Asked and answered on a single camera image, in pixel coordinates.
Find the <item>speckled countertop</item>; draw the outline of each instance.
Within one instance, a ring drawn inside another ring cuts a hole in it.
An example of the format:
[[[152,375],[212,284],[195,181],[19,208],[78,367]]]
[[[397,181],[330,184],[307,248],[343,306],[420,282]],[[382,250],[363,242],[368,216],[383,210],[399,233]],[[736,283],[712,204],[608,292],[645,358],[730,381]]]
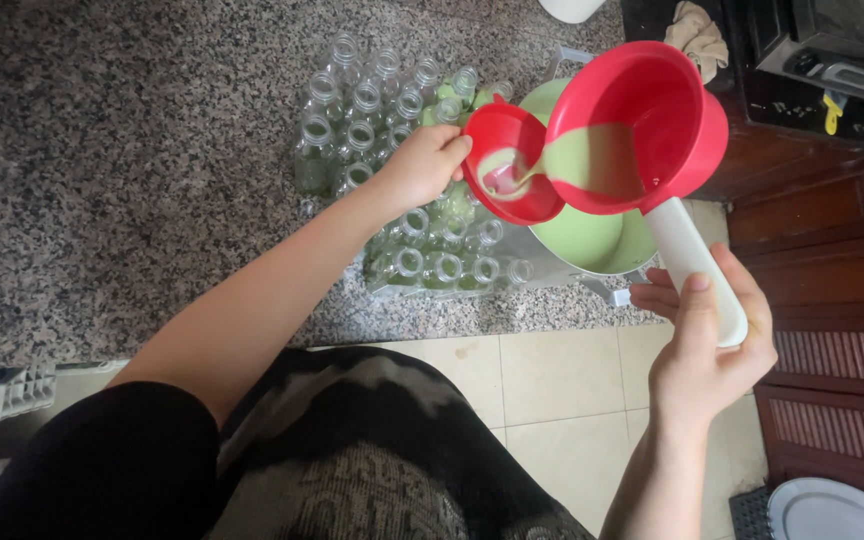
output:
[[[321,207],[289,183],[298,92],[337,30],[534,88],[623,41],[536,0],[0,0],[0,366],[126,359]],[[641,324],[579,285],[377,300],[350,266],[294,345]]]

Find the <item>hand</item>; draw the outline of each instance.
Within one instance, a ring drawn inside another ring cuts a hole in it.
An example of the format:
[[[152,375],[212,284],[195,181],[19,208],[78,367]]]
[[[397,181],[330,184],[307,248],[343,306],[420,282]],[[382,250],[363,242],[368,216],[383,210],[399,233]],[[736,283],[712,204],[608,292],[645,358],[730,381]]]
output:
[[[631,303],[675,323],[672,341],[662,349],[649,372],[651,408],[660,426],[707,431],[723,411],[776,363],[772,313],[749,271],[723,244],[711,247],[715,263],[749,318],[749,334],[737,347],[719,349],[715,292],[705,274],[692,274],[681,297],[666,270],[651,268],[651,283],[631,286]]]
[[[416,129],[362,188],[381,192],[382,204],[395,217],[432,202],[450,179],[462,180],[460,165],[473,149],[473,139],[459,133],[445,125]]]

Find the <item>finger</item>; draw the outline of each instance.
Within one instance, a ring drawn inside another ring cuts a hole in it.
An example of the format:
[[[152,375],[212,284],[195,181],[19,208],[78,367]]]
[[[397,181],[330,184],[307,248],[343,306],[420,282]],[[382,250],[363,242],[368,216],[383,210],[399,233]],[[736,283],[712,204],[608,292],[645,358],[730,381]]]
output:
[[[752,277],[749,270],[739,262],[738,258],[729,250],[725,244],[716,242],[710,248],[715,263],[722,269],[722,274],[738,298],[738,303],[749,318],[749,324],[762,333],[763,336],[772,338],[772,311],[765,294]]]
[[[666,286],[668,288],[674,288],[675,285],[672,284],[672,277],[669,276],[669,271],[664,270],[662,268],[649,268],[645,271],[645,277],[656,284],[657,286]]]
[[[462,135],[452,139],[452,142],[449,142],[440,152],[445,154],[452,167],[458,167],[472,149],[473,138],[468,135]]]
[[[719,316],[713,281],[696,272],[685,279],[678,303],[675,341],[683,358],[714,359],[719,341]]]
[[[459,137],[462,134],[462,129],[458,126],[449,124],[438,124],[437,126],[425,126],[418,128],[418,131],[423,133],[423,137],[428,137],[433,141],[438,142],[438,148],[446,146],[450,141]]]
[[[675,323],[676,315],[679,313],[678,307],[673,307],[661,301],[632,298],[631,304],[640,310],[652,312],[659,317],[665,317],[672,321],[673,324]]]
[[[629,292],[632,299],[661,302],[671,308],[678,308],[679,306],[679,293],[670,286],[666,287],[654,283],[632,283]]]

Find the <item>white handle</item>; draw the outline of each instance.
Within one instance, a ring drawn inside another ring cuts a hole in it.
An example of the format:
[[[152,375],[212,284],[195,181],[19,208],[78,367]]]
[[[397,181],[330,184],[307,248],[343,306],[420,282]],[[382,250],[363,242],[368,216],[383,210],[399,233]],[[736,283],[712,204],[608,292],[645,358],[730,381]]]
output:
[[[682,285],[693,272],[704,272],[712,279],[715,307],[719,312],[719,347],[732,347],[745,341],[749,333],[749,320],[736,292],[729,286],[726,276],[715,263],[713,254],[692,223],[682,199],[672,197],[645,214],[645,222],[652,231],[658,254],[672,278],[675,289],[682,293]]]

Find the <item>metal plate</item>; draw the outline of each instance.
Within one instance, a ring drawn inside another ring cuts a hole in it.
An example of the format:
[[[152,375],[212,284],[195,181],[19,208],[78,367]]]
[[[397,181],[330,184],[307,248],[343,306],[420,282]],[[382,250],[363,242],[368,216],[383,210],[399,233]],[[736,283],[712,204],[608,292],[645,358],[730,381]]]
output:
[[[769,498],[775,540],[864,540],[864,491],[824,478],[797,478]]]

